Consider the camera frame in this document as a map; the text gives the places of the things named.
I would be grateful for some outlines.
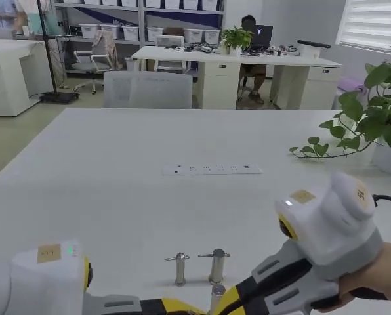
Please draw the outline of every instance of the computer monitor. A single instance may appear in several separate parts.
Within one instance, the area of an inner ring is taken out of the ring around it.
[[[262,47],[267,49],[270,46],[273,35],[273,26],[271,25],[256,25],[252,30],[254,33],[251,42],[252,47]]]

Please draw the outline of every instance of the window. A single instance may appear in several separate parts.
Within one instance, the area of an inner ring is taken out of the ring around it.
[[[337,44],[391,53],[391,0],[347,0]]]

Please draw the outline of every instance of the white desk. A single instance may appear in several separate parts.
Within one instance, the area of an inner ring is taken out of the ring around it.
[[[270,98],[282,109],[330,110],[342,74],[341,64],[301,56],[232,57],[145,46],[132,58],[136,71],[146,69],[147,59],[200,62],[197,97],[205,109],[235,109],[241,64],[276,66]]]
[[[310,135],[325,138],[316,126],[333,114],[65,110],[0,173],[0,256],[75,237],[94,268],[91,293],[177,297],[207,310],[211,260],[197,254],[229,251],[226,287],[245,279],[285,241],[279,196],[328,183],[331,168],[391,195],[391,177],[353,157],[314,163],[287,154]],[[221,162],[257,163],[264,174],[161,175],[174,163]],[[391,203],[381,202],[376,222],[391,241]],[[178,251],[191,256],[182,288],[174,262],[163,260]],[[357,301],[338,314],[391,314],[391,304]]]
[[[44,43],[0,40],[0,116],[17,116],[51,90]]]

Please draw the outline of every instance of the tiled floor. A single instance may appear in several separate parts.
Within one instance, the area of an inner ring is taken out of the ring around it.
[[[68,85],[73,87],[82,81],[83,79],[69,79]],[[266,82],[263,87],[261,93],[264,99],[268,99],[270,82]],[[101,87],[95,95],[92,95],[90,90],[83,89],[79,100],[71,105],[38,104],[18,117],[0,117],[0,171],[64,108],[101,108],[103,101]],[[255,104],[245,99],[242,107],[257,109]],[[266,103],[262,108],[270,108],[270,105]]]

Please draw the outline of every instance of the metal peg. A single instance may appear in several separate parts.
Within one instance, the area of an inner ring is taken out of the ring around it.
[[[212,287],[209,315],[215,312],[216,307],[219,305],[219,302],[225,293],[226,288],[221,284],[215,284]]]
[[[176,254],[174,258],[165,258],[166,261],[176,261],[176,279],[175,285],[183,287],[185,285],[185,260],[190,259],[190,256],[184,253]]]
[[[223,249],[215,249],[213,254],[198,255],[200,258],[213,258],[209,281],[211,284],[221,284],[223,280],[224,259],[230,257]]]

